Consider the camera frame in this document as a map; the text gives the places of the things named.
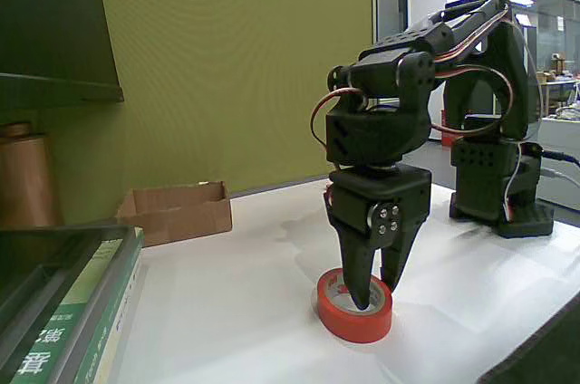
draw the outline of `red tape roll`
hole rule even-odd
[[[318,280],[318,316],[334,335],[355,343],[379,341],[391,329],[392,297],[389,288],[371,277],[369,308],[356,308],[344,285],[343,269],[328,271]]]

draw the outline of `olive green wall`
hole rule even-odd
[[[371,42],[371,0],[103,1],[126,101],[38,117],[67,222],[111,216],[131,187],[327,170],[310,111]]]

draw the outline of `copper cylinder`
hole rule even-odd
[[[0,227],[63,223],[46,137],[30,134],[29,123],[0,130]]]

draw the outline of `office desk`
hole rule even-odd
[[[562,90],[566,85],[574,86],[579,83],[578,80],[571,80],[571,81],[553,81],[553,82],[543,82],[540,83],[540,87],[542,88],[542,92],[544,94],[544,116],[549,115],[550,113],[550,89],[552,87],[558,87]]]
[[[314,311],[340,266],[325,183],[234,199],[232,232],[144,250],[111,382],[465,384],[580,290],[578,229],[502,239],[450,220],[451,191],[433,186],[391,332],[342,341]]]
[[[537,141],[546,150],[563,151],[580,158],[580,121],[542,119]],[[542,167],[555,169],[580,181],[580,168],[569,162],[544,158]],[[536,195],[560,206],[580,210],[580,189],[565,180],[540,178]]]

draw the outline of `brown cardboard box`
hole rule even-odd
[[[224,182],[133,189],[125,196],[116,217],[120,223],[143,227],[144,246],[232,229],[231,207]]]

